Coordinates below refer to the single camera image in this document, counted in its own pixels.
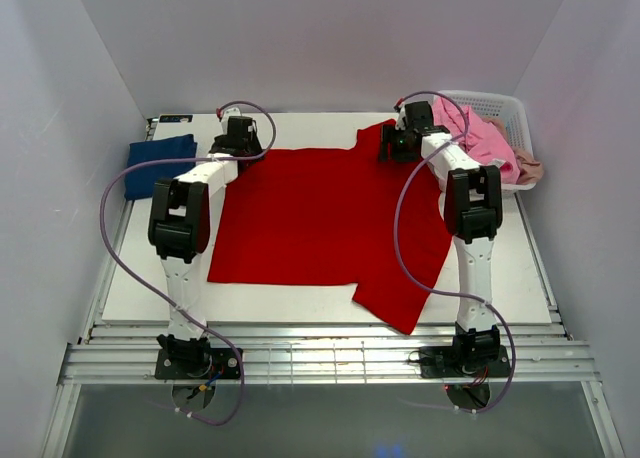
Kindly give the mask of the red t-shirt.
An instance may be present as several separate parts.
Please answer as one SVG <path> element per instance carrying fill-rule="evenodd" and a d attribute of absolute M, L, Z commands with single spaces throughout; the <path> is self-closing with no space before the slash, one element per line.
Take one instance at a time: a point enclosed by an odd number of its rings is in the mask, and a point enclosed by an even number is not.
<path fill-rule="evenodd" d="M 354 301 L 413 332 L 451 248 L 426 168 L 379 162 L 381 126 L 349 149 L 273 150 L 227 186 L 208 281 L 355 286 Z"/>

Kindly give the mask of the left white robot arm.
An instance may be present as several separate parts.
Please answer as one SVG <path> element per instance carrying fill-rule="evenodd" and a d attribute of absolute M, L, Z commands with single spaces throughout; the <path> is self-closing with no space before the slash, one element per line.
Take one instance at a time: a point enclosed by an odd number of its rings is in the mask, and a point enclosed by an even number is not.
<path fill-rule="evenodd" d="M 148 238 L 166 278 L 170 320 L 160 345 L 158 379 L 239 379 L 240 352 L 215 348 L 205 336 L 202 289 L 208 276 L 222 215 L 226 186 L 248 166 L 236 159 L 258 156 L 263 148 L 254 119 L 237 107 L 220 119 L 207 160 L 153 189 Z"/>

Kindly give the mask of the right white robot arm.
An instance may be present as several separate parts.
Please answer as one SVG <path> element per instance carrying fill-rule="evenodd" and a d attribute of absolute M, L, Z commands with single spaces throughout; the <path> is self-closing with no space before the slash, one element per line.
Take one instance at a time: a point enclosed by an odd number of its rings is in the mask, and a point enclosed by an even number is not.
<path fill-rule="evenodd" d="M 504 319 L 493 305 L 492 253 L 503 222 L 501 177 L 494 165 L 482 165 L 461 147 L 466 134 L 452 134 L 434 121 L 429 102 L 399 100 L 394 125 L 381 132 L 379 158 L 430 167 L 444 179 L 443 220 L 457 253 L 459 308 L 449 346 L 426 346 L 417 364 L 426 378 L 485 377 L 510 372 L 501 344 Z"/>

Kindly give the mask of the small blue label sticker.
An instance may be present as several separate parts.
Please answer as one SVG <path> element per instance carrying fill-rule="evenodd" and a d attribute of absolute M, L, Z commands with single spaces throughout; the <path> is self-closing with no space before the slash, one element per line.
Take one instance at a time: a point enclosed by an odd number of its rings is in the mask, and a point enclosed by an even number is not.
<path fill-rule="evenodd" d="M 161 115 L 158 118 L 159 123 L 191 123 L 192 120 L 193 120 L 193 116 L 191 114 Z"/>

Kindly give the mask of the pink t-shirt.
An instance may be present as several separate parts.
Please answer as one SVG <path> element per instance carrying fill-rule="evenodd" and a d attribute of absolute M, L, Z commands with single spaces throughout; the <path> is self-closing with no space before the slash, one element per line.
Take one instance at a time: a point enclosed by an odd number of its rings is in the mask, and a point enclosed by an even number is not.
<path fill-rule="evenodd" d="M 519 168 L 515 153 L 498 127 L 485 122 L 470 106 L 460 109 L 439 96 L 432 104 L 434 123 L 444 126 L 452 136 L 464 131 L 464 118 L 468 121 L 468 132 L 458 141 L 464 151 L 482 165 L 495 165 L 501 173 L 503 184 L 515 184 L 519 178 Z"/>

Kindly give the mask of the white plastic laundry basket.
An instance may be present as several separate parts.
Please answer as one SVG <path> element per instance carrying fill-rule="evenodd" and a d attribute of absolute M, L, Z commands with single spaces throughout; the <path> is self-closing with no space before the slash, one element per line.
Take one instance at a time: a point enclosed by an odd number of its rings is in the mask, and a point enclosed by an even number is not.
<path fill-rule="evenodd" d="M 533 155 L 526 113 L 522 103 L 518 99 L 506 95 L 461 90 L 443 90 L 438 96 L 450 101 L 458 109 L 460 109 L 462 105 L 470 106 L 471 109 L 482 119 L 486 116 L 498 118 L 503 122 L 507 129 L 508 144 L 511 147 L 515 146 L 525 149 Z M 464 131 L 457 136 L 453 136 L 456 138 L 456 145 L 462 151 L 464 151 L 464 149 L 460 146 L 458 141 L 464 138 L 468 132 L 467 118 L 464 118 L 464 125 Z M 536 183 L 532 185 L 519 186 L 516 183 L 502 183 L 502 193 L 510 195 L 518 191 L 530 190 L 535 186 L 535 184 Z"/>

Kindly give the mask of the beige garment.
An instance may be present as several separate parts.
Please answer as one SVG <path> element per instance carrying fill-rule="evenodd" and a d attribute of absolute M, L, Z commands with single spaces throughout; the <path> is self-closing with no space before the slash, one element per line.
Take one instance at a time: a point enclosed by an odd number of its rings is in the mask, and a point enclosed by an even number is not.
<path fill-rule="evenodd" d="M 503 139 L 505 141 L 508 140 L 507 129 L 501 120 L 490 116 L 484 117 L 483 120 L 487 123 L 492 123 L 499 130 Z M 542 163 L 536 160 L 533 155 L 525 149 L 515 146 L 512 146 L 511 149 L 518 167 L 516 184 L 525 186 L 537 183 L 544 175 Z"/>

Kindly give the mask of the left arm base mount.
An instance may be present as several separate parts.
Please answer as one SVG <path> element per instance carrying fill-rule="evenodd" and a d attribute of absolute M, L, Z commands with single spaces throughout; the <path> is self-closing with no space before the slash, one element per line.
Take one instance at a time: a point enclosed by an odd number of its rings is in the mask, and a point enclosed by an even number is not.
<path fill-rule="evenodd" d="M 242 374 L 239 362 L 228 348 L 207 348 L 178 352 L 161 349 L 153 377 L 172 384 L 176 407 L 201 411 L 213 400 L 219 384 L 236 382 Z"/>

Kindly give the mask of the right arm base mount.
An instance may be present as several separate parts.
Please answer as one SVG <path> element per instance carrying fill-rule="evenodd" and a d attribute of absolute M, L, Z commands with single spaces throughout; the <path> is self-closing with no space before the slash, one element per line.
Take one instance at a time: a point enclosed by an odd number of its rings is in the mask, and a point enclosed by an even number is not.
<path fill-rule="evenodd" d="M 422 379 L 444 382 L 447 398 L 455 411 L 476 414 L 491 401 L 491 379 L 506 379 L 510 384 L 513 369 L 506 349 L 496 357 L 464 359 L 453 346 L 423 346 L 409 353 L 406 363 L 418 368 Z"/>

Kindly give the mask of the aluminium table frame rail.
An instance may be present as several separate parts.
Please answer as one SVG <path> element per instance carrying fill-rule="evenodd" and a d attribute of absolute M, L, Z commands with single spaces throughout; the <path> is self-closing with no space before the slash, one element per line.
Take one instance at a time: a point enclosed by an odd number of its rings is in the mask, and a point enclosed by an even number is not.
<path fill-rule="evenodd" d="M 61 384 L 153 382 L 159 351 L 154 326 L 97 325 L 67 348 Z M 220 333 L 244 352 L 250 384 L 417 383 L 421 346 L 450 343 L 454 329 L 419 326 L 410 336 L 385 326 L 235 325 Z M 591 382 L 600 373 L 585 341 L 567 337 L 558 323 L 512 329 L 515 378 L 520 382 Z"/>

